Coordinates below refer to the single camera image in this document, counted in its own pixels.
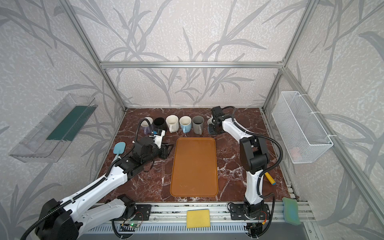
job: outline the sponge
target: sponge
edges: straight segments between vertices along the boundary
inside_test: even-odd
[[[297,205],[297,201],[295,199],[283,197],[283,205],[285,222],[290,223],[292,225],[300,225],[301,222],[299,219],[299,206]]]
[[[187,228],[210,226],[208,209],[187,211]]]

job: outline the yellow handle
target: yellow handle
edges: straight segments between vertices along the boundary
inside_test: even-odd
[[[272,185],[275,185],[276,182],[275,180],[271,177],[271,175],[269,175],[269,173],[265,173],[265,176],[268,178],[269,182],[272,184]]]

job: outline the green sponge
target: green sponge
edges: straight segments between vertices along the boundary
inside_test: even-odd
[[[287,223],[292,225],[300,225],[299,219],[299,206],[297,205],[297,201],[295,199],[289,199],[287,197],[283,197],[284,204],[284,220]]]

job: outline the wall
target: wall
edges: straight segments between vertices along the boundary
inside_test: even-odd
[[[306,0],[71,0],[102,61],[281,61]],[[127,106],[262,106],[273,69],[110,69]]]
[[[123,112],[56,1],[7,0],[0,7],[0,238],[14,240],[44,202],[93,180]],[[94,96],[99,106],[61,159],[9,156],[68,93]]]
[[[321,2],[288,68],[384,196],[384,2]],[[276,93],[291,91],[283,78]],[[285,160],[301,200],[325,239],[384,239],[384,230],[340,162],[329,150],[312,164]]]

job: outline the brown tray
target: brown tray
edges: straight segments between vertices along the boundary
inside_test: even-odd
[[[174,197],[214,197],[217,195],[215,139],[181,137],[176,141],[170,193]]]

